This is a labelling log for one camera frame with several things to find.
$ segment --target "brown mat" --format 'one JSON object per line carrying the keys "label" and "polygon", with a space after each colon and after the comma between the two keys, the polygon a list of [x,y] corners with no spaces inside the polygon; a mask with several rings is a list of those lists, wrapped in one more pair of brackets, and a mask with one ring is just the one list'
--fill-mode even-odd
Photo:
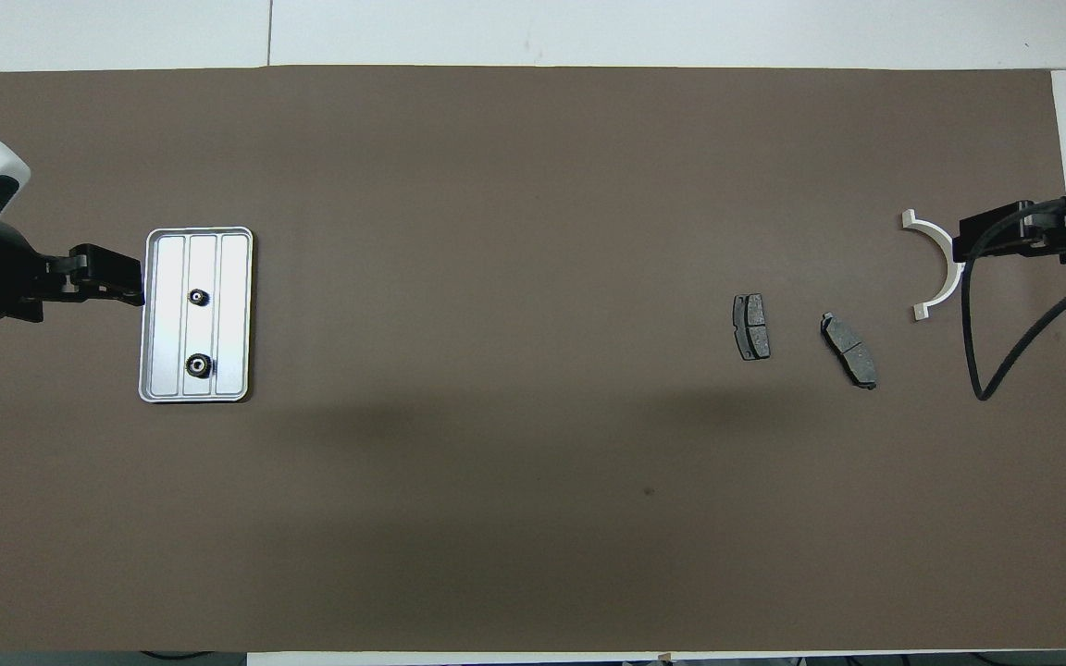
{"label": "brown mat", "polygon": [[[898,221],[1062,193],[1046,72],[4,74],[0,137],[35,248],[259,243],[245,404],[0,322],[0,649],[1066,648],[1066,316],[979,403]],[[1066,270],[980,273],[988,374]]]}

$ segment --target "white semicircular holder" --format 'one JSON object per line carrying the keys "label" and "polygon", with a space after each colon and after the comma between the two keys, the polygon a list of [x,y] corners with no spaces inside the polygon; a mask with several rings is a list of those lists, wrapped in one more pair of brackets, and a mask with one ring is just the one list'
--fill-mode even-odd
{"label": "white semicircular holder", "polygon": [[907,210],[902,212],[902,226],[927,235],[932,241],[936,242],[940,251],[943,253],[944,273],[940,291],[937,291],[936,295],[932,296],[931,299],[923,300],[922,304],[915,304],[910,307],[910,311],[916,315],[916,321],[921,321],[927,319],[930,315],[927,308],[942,304],[944,299],[952,295],[953,291],[957,290],[957,283],[960,282],[960,264],[952,261],[952,235],[949,235],[948,231],[944,231],[931,222],[917,220],[914,208],[907,208]]}

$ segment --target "aluminum tray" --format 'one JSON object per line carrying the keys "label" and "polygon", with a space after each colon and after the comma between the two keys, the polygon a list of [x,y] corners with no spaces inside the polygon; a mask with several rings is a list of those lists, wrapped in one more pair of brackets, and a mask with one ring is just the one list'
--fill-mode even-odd
{"label": "aluminum tray", "polygon": [[[147,235],[139,395],[149,403],[236,402],[249,389],[254,233],[157,228]],[[207,357],[194,362],[196,354]]]}

